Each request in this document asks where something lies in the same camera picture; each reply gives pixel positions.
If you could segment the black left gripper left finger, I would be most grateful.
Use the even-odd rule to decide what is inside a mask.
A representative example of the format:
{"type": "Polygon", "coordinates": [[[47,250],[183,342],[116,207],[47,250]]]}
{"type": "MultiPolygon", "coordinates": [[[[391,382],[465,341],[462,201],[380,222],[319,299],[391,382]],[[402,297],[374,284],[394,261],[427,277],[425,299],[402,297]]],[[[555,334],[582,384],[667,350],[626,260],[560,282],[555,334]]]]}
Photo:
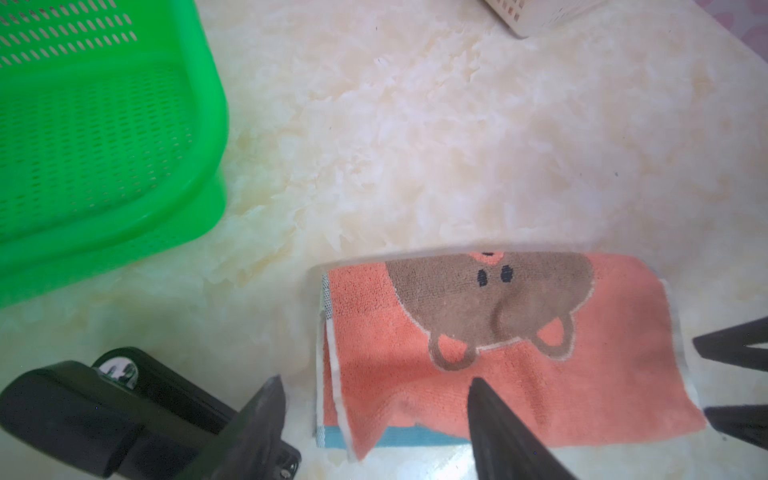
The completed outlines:
{"type": "Polygon", "coordinates": [[[286,415],[281,377],[269,378],[245,407],[176,476],[177,480],[276,479],[286,415]]]}

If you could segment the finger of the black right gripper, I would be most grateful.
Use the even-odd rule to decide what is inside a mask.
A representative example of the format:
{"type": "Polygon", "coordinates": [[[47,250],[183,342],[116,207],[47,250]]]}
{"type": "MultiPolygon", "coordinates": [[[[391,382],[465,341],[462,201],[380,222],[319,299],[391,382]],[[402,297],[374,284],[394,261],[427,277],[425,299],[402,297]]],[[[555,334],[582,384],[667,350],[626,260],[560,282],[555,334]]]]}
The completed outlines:
{"type": "Polygon", "coordinates": [[[716,431],[767,449],[767,405],[707,407],[704,415],[716,431]]]}
{"type": "Polygon", "coordinates": [[[699,355],[720,363],[766,363],[767,318],[700,335],[693,339],[699,355]]]}

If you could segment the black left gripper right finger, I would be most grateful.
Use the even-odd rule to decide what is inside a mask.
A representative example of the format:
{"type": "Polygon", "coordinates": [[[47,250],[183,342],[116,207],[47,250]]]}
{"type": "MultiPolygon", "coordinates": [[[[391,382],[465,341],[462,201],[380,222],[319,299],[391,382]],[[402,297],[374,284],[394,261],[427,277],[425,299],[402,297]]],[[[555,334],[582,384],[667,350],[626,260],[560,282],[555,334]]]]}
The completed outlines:
{"type": "Polygon", "coordinates": [[[467,416],[480,480],[575,479],[482,378],[472,379],[467,416]]]}

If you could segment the black marker device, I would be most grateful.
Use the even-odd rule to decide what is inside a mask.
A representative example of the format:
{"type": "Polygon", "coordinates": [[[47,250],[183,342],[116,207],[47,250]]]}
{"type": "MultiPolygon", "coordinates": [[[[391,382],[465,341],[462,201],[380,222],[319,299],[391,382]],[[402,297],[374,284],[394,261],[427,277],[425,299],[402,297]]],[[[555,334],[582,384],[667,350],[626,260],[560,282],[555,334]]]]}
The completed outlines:
{"type": "MultiPolygon", "coordinates": [[[[241,410],[134,347],[31,370],[1,393],[3,430],[101,479],[176,479],[241,410]]],[[[301,460],[281,435],[276,479],[301,460]]]]}

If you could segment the green plastic basket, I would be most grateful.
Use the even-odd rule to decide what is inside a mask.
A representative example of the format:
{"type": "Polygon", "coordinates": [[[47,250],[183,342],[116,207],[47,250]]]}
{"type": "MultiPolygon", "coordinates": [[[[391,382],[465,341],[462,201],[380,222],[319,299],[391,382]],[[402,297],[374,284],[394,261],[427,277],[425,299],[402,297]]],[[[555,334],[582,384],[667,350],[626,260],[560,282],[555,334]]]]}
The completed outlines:
{"type": "Polygon", "coordinates": [[[3,2],[2,305],[209,232],[227,136],[194,2],[3,2]]]}

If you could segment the white plastic basket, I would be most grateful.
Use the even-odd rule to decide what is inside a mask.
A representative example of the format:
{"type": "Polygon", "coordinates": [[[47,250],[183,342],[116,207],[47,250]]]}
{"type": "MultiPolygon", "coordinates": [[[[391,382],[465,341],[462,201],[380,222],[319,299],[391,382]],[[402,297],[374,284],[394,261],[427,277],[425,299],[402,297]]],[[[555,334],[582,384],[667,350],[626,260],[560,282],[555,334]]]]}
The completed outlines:
{"type": "Polygon", "coordinates": [[[528,38],[604,4],[602,0],[485,0],[518,38],[528,38]]]}

